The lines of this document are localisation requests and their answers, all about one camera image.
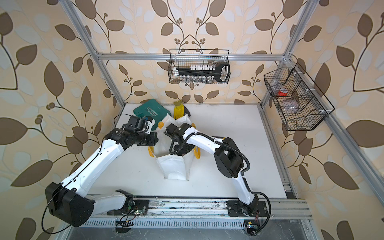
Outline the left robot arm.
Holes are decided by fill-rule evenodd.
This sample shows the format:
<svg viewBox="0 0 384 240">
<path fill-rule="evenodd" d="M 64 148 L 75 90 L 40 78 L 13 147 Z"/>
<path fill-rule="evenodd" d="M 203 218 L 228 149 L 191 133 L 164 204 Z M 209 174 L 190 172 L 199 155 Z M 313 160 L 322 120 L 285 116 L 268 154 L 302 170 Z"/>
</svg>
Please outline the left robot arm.
<svg viewBox="0 0 384 240">
<path fill-rule="evenodd" d="M 45 213 L 79 227 L 90 217 L 108 212 L 131 213 L 135 208 L 134 196 L 124 190 L 110 194 L 89 195 L 89 191 L 107 167 L 126 149 L 136 145 L 153 147 L 158 142 L 152 132 L 155 120 L 151 117 L 130 116 L 121 128 L 110 131 L 100 147 L 61 183 L 51 183 L 45 189 Z"/>
</svg>

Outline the white pouch with yellow handles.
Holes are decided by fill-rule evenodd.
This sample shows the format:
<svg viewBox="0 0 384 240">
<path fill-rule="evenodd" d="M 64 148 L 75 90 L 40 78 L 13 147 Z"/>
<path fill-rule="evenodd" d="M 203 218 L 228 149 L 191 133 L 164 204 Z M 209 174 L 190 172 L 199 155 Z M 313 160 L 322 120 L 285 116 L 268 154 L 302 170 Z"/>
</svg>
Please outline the white pouch with yellow handles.
<svg viewBox="0 0 384 240">
<path fill-rule="evenodd" d="M 187 123 L 195 127 L 189 116 L 185 115 L 175 120 L 170 115 L 167 115 L 162 121 L 158 123 L 155 133 L 158 134 L 159 141 L 153 147 L 148 147 L 149 155 L 155 158 L 160 170 L 164 174 L 165 180 L 183 180 L 188 181 L 190 177 L 190 168 L 194 159 L 201 157 L 201 149 L 193 147 L 187 153 L 179 155 L 170 155 L 169 148 L 171 145 L 171 138 L 165 135 L 166 127 L 169 124 L 174 124 L 180 127 L 183 123 Z"/>
</svg>

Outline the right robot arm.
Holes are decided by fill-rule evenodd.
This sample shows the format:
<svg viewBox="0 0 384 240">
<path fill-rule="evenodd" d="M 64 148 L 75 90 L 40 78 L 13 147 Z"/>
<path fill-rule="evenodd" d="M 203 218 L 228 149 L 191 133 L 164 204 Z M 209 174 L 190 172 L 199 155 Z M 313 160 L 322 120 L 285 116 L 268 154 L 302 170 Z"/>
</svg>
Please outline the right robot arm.
<svg viewBox="0 0 384 240">
<path fill-rule="evenodd" d="M 252 216 L 257 212 L 259 198 L 251 191 L 245 178 L 245 172 L 250 170 L 251 165 L 233 139 L 209 136 L 189 124 L 179 127 L 170 124 L 165 128 L 165 135 L 172 141 L 169 149 L 171 155 L 184 154 L 193 147 L 213 155 L 219 172 L 233 181 L 240 213 Z"/>
</svg>

